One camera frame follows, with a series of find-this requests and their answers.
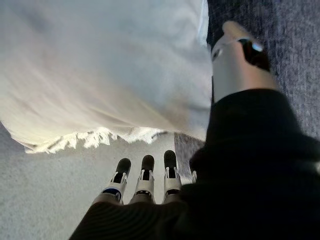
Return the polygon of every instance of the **prosthetic hand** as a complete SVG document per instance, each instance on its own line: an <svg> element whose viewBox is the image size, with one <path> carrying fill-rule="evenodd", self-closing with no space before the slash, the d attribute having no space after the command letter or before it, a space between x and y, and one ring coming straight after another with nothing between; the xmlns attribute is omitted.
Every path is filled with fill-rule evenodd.
<svg viewBox="0 0 320 240"><path fill-rule="evenodd" d="M142 159L141 171L137 180L135 193L129 204L134 203L155 203L153 175L155 160L151 155ZM119 161L115 173L108 186L100 193L92 204L98 202L110 202L123 205L123 195L126 190L127 179L131 168L128 158ZM179 201L178 193L181 188L181 180L177 169L176 154L168 150L164 153L164 196L163 204Z"/></svg>

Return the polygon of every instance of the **white fabric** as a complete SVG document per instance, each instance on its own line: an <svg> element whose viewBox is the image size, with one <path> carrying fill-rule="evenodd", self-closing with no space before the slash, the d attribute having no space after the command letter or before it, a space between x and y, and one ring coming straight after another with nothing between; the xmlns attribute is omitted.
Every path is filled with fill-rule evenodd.
<svg viewBox="0 0 320 240"><path fill-rule="evenodd" d="M204 139L206 0L2 0L0 119L29 153L109 134Z"/></svg>

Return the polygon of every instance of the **black fabric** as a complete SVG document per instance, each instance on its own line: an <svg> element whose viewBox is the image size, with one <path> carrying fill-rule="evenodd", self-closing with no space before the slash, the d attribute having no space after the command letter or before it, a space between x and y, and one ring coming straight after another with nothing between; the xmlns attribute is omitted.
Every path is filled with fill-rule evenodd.
<svg viewBox="0 0 320 240"><path fill-rule="evenodd" d="M162 235L161 225L167 219L186 211L182 202L164 205L139 202L115 205L93 204L83 217L70 240L148 240Z"/></svg>
<svg viewBox="0 0 320 240"><path fill-rule="evenodd" d="M229 95L211 106L206 143L191 161L198 179L182 186L183 202L95 203L71 239L317 238L319 149L281 93Z"/></svg>

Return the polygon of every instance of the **robotic fingertip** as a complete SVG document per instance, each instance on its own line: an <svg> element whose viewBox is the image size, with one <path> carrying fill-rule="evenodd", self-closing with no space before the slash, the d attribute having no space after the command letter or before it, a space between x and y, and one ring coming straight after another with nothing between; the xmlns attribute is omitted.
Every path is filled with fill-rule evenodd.
<svg viewBox="0 0 320 240"><path fill-rule="evenodd" d="M155 166L155 159L151 155L145 155L142 159L141 170L153 171Z"/></svg>
<svg viewBox="0 0 320 240"><path fill-rule="evenodd" d="M131 161L128 158L122 158L118 165L116 166L116 172L125 173L127 176L129 175L131 168Z"/></svg>
<svg viewBox="0 0 320 240"><path fill-rule="evenodd" d="M164 168L176 168L177 167L177 159L176 159L176 154L172 150L167 150L164 153Z"/></svg>

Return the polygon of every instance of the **frayed fabric edge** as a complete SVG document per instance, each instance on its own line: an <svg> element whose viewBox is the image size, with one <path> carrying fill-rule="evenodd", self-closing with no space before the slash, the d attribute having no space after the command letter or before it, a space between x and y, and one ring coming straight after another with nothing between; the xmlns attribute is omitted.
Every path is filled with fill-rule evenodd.
<svg viewBox="0 0 320 240"><path fill-rule="evenodd" d="M164 130L150 127L135 127L130 134L117 135L112 133L108 128L98 127L88 132L73 132L57 137L51 141L45 142L41 145L33 146L32 148L24 147L27 154L48 153L55 154L65 148L76 149L79 140L84 140L83 147L86 149L94 147L97 148L100 144L110 145L110 138L117 140L118 137L133 143L135 141L144 141L151 144L157 139L157 134L165 132Z"/></svg>

